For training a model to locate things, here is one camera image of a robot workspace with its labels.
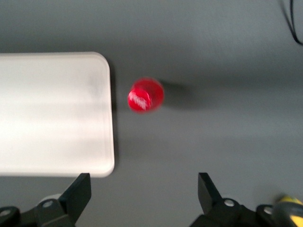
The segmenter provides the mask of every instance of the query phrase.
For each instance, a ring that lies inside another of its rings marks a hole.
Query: white cutting board
[[[0,54],[0,175],[109,175],[109,66],[95,52]]]

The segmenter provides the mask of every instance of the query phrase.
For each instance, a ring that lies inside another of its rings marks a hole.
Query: black cable
[[[294,28],[294,0],[290,0],[290,18],[292,21],[291,32],[293,38],[299,45],[303,45],[303,43],[298,39],[297,33],[295,32],[295,28]]]

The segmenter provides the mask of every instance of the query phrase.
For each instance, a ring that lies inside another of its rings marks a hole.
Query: screw
[[[232,200],[225,200],[224,204],[228,207],[233,207],[235,203]]]
[[[43,203],[42,207],[47,208],[47,207],[50,207],[52,204],[53,204],[53,201],[48,201],[48,202]]]
[[[271,215],[273,213],[273,209],[271,207],[265,207],[264,212]]]
[[[6,216],[8,214],[10,214],[11,210],[4,210],[0,213],[0,217]]]

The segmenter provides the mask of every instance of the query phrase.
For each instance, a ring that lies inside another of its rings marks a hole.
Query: yellow object
[[[297,227],[303,227],[303,218],[302,217],[291,215],[290,218]]]
[[[292,196],[284,196],[279,202],[294,202],[294,203],[297,203],[297,204],[301,204],[303,205],[303,203],[296,199],[295,197],[292,197]]]

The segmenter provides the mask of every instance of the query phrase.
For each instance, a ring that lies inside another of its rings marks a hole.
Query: red cup
[[[145,113],[161,106],[164,89],[160,82],[152,78],[137,80],[128,94],[128,105],[137,113]]]

